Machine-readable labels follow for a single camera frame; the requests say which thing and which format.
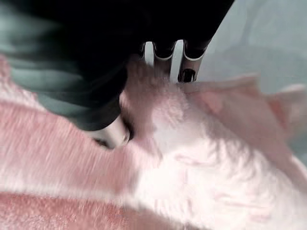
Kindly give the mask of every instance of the black object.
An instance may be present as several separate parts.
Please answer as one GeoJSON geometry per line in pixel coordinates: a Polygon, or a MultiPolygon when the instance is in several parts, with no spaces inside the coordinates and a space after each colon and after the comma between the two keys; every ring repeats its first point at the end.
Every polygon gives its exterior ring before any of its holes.
{"type": "MultiPolygon", "coordinates": [[[[181,5],[161,0],[3,0],[33,17],[60,23],[59,46],[82,76],[69,85],[65,79],[47,84],[43,75],[28,82],[14,80],[36,92],[46,109],[78,128],[102,129],[120,114],[118,97],[127,80],[130,54],[138,53],[146,41],[210,41],[233,1],[190,0],[181,5]],[[182,12],[188,17],[179,16],[182,12]],[[41,84],[33,88],[37,80],[41,84]]],[[[171,50],[157,51],[167,56],[171,50]]]]}

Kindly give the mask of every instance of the pink fabric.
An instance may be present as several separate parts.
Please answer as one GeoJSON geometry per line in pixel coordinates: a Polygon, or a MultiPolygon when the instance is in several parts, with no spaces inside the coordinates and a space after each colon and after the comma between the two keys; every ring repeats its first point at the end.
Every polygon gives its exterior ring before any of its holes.
{"type": "Polygon", "coordinates": [[[121,101],[135,137],[105,151],[1,70],[1,228],[306,229],[307,170],[287,146],[307,124],[303,88],[176,85],[132,62],[121,101]]]}

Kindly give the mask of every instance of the pink fleece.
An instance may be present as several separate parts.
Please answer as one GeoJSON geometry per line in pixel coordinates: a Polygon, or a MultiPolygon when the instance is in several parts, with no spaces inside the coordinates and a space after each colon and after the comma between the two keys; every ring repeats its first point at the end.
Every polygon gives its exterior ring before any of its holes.
{"type": "Polygon", "coordinates": [[[287,146],[307,124],[301,86],[172,84],[131,62],[121,101],[135,137],[106,151],[1,63],[1,229],[306,229],[307,169],[287,146]]]}

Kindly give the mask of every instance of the fluffy towel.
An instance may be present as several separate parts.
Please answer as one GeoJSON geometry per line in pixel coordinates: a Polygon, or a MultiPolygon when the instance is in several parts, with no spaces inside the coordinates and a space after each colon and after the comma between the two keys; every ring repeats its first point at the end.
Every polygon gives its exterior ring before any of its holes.
{"type": "Polygon", "coordinates": [[[135,136],[105,151],[2,64],[0,229],[306,229],[307,169],[287,146],[307,124],[302,86],[173,84],[131,62],[121,102],[135,136]]]}

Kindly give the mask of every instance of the pink towel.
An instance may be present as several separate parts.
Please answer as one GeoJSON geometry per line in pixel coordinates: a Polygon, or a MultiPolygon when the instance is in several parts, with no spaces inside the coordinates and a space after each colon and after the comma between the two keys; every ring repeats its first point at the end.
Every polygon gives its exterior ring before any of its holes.
{"type": "Polygon", "coordinates": [[[105,151],[0,71],[0,229],[306,229],[307,169],[287,146],[307,125],[302,86],[172,84],[131,62],[135,137],[105,151]]]}

